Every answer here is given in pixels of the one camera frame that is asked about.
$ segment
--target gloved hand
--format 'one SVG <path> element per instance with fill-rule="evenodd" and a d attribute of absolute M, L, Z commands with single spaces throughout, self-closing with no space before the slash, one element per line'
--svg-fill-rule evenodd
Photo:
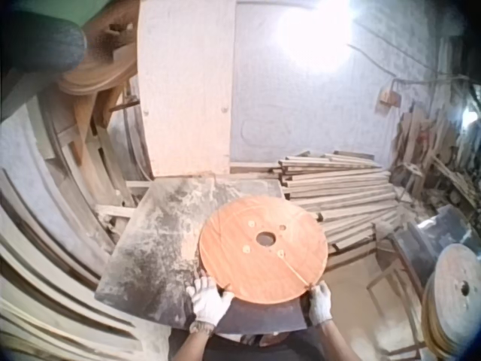
<path fill-rule="evenodd" d="M 234 298 L 234 293 L 229 291 L 225 291 L 221 297 L 216 281 L 204 271 L 201 271 L 200 278 L 195 275 L 194 287 L 188 286 L 186 291 L 194 306 L 195 319 L 214 326 L 225 315 Z"/>
<path fill-rule="evenodd" d="M 332 320 L 331 291 L 324 281 L 310 289 L 309 317 L 314 326 Z"/>

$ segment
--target light fixture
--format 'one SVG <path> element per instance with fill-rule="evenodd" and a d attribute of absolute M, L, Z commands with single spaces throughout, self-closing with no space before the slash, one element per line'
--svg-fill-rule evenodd
<path fill-rule="evenodd" d="M 463 112 L 463 129 L 466 129 L 471 123 L 476 122 L 479 119 L 478 113 L 476 111 L 470 111 L 468 108 L 464 109 Z"/>
<path fill-rule="evenodd" d="M 333 72 L 349 57 L 349 0 L 321 0 L 315 10 L 288 9 L 279 21 L 277 40 L 304 70 Z"/>

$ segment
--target white wall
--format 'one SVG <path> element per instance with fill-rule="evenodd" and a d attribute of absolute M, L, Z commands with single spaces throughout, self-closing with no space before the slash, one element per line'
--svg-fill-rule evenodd
<path fill-rule="evenodd" d="M 437 10 L 429 0 L 351 0 L 350 7 L 352 45 L 398 77 L 433 77 L 399 50 L 436 68 Z M 274 161 L 303 150 L 337 149 L 372 153 L 388 165 L 401 112 L 413 100 L 428 110 L 430 89 L 398 87 L 401 109 L 377 113 L 377 96 L 392 76 L 354 50 L 331 74 L 296 65 L 277 41 L 279 21 L 292 9 L 237 5 L 231 160 Z"/>

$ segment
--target hole in disc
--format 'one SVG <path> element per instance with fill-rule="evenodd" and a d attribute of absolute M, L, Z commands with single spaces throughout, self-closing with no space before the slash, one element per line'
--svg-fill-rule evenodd
<path fill-rule="evenodd" d="M 276 243 L 276 236 L 270 232 L 260 232 L 256 237 L 257 243 L 264 247 L 270 247 Z"/>
<path fill-rule="evenodd" d="M 466 281 L 463 281 L 461 284 L 461 293 L 463 296 L 467 296 L 469 294 L 469 283 Z"/>

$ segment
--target concrete floor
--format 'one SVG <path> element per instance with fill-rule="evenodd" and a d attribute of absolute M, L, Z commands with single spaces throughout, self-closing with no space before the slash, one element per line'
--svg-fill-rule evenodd
<path fill-rule="evenodd" d="M 413 344 L 407 315 L 388 281 L 382 280 L 373 288 L 384 317 L 380 315 L 366 290 L 369 281 L 380 272 L 376 258 L 372 255 L 329 272 L 324 277 L 332 292 L 332 314 L 335 323 L 353 350 L 363 360 L 369 361 L 383 360 L 376 352 L 378 347 L 395 350 Z M 415 304 L 416 322 L 419 324 L 420 304 L 407 279 L 406 284 Z M 141 320 L 135 321 L 135 324 L 138 327 L 136 336 L 144 345 L 144 352 L 136 355 L 138 359 L 167 360 L 170 328 Z M 425 355 L 426 353 L 429 352 L 423 351 L 423 360 L 432 359 L 432 356 Z M 402 355 L 410 356 L 414 356 L 414 353 Z"/>

